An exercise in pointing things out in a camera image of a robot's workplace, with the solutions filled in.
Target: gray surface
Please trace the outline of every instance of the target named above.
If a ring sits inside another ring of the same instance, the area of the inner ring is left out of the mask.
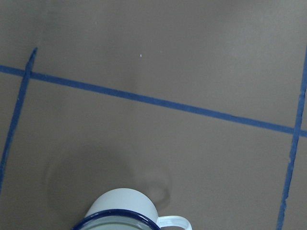
[[[301,1],[2,1],[0,65],[293,127]],[[0,75],[0,147],[21,78]],[[306,118],[303,128],[307,129]],[[193,229],[275,229],[291,135],[30,80],[0,229],[69,229],[131,187]],[[284,229],[306,228],[301,138]]]

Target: mug rim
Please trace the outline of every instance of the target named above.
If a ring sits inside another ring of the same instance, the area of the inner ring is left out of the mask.
[[[142,215],[141,213],[126,210],[126,209],[108,209],[108,210],[95,212],[85,217],[78,224],[76,224],[71,230],[81,230],[83,227],[85,227],[87,224],[89,224],[93,220],[103,218],[103,217],[109,217],[109,216],[120,216],[120,217],[132,218],[132,219],[135,219],[135,220],[138,220],[144,223],[145,225],[149,226],[150,229],[152,230],[161,230],[160,227],[148,217]]]

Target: mug handle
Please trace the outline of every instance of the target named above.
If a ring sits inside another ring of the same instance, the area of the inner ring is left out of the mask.
[[[160,228],[174,226],[183,228],[184,230],[192,230],[190,222],[187,219],[179,216],[158,217],[157,225]]]

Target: mug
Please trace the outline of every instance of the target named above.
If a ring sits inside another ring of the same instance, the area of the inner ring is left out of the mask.
[[[72,230],[159,230],[171,226],[192,230],[183,217],[159,217],[154,204],[143,193],[118,188],[101,195]]]

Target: blue line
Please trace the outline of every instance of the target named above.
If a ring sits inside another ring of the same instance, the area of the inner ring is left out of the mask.
[[[5,72],[17,76],[23,76],[24,75],[24,70],[21,69],[15,69],[11,67],[6,67],[6,66],[0,66],[0,72]],[[154,104],[162,107],[167,107],[167,108],[173,108],[189,113],[194,113],[194,114],[200,114],[204,116],[210,116],[222,120],[227,120],[227,121],[233,121],[245,125],[250,125],[250,126],[255,126],[255,127],[260,127],[260,128],[265,128],[269,130],[274,130],[278,132],[283,132],[283,133],[288,133],[288,134],[293,134],[294,129],[288,126],[281,126],[269,122],[263,122],[259,120],[254,120],[254,119],[249,119],[249,118],[244,118],[244,117],[239,117],[239,116],[232,116],[230,114],[226,113],[220,113],[217,111],[213,110],[208,110],[208,109],[203,109],[199,107],[193,107],[190,105],[186,104],[180,104],[180,103],[175,103],[171,101],[166,101],[166,100],[161,100],[153,97],[147,97],[139,94],[134,94],[130,92],[124,92],[124,91],[119,91],[111,88],[106,88],[103,86],[97,86],[97,85],[92,85],[92,84],[87,84],[79,81],[74,81],[74,80],[67,80],[59,77],[54,77],[50,75],[45,75],[41,73],[32,73],[31,78],[40,80],[40,81],[46,81],[54,84],[59,84],[59,85],[64,85],[64,86],[69,86],[77,89],[83,89],[87,91],[92,91],[92,92],[98,92],[102,94],[107,94],[107,95],[112,95],[116,97],[121,97],[121,98],[126,98],[134,101],[139,101],[139,102],[144,102],[148,104]],[[307,131],[306,130],[301,130],[300,131],[300,136],[306,137],[307,138]]]
[[[293,174],[293,169],[294,169],[294,162],[295,162],[295,157],[296,157],[296,152],[297,152],[297,144],[298,144],[299,135],[300,135],[301,126],[302,126],[306,87],[307,87],[307,49],[306,49],[306,54],[305,54],[301,91],[300,91],[299,100],[298,100],[295,127],[294,127],[294,132],[293,132],[291,150],[290,150],[290,161],[288,164],[286,179],[284,182],[283,196],[282,196],[282,201],[281,201],[281,205],[279,209],[276,230],[281,230],[283,228],[284,214],[287,209],[286,201],[289,196],[289,189],[290,189],[290,184],[291,184],[291,179],[292,179],[292,174]]]
[[[18,120],[19,120],[19,117],[20,117],[20,113],[21,113],[21,110],[22,110],[23,103],[24,103],[25,94],[26,94],[27,87],[28,87],[28,84],[29,84],[29,81],[30,81],[30,75],[31,75],[31,70],[33,68],[33,64],[34,64],[36,51],[37,51],[37,48],[35,48],[32,51],[32,54],[29,58],[29,61],[26,64],[25,71],[24,71],[24,77],[23,77],[23,80],[22,80],[21,85],[20,85],[20,89],[19,89],[14,113],[13,113],[13,116],[12,116],[9,132],[8,132],[8,135],[7,135],[7,138],[6,138],[6,141],[5,141],[4,150],[3,150],[3,154],[2,154],[2,158],[1,158],[1,162],[0,162],[0,194],[1,194],[1,191],[2,191],[2,183],[3,183],[3,179],[4,179],[6,161],[7,161],[8,156],[9,156],[10,147],[11,147],[11,144],[12,144],[12,141],[13,141],[14,133],[15,133],[15,130],[16,130],[17,125],[18,125]]]

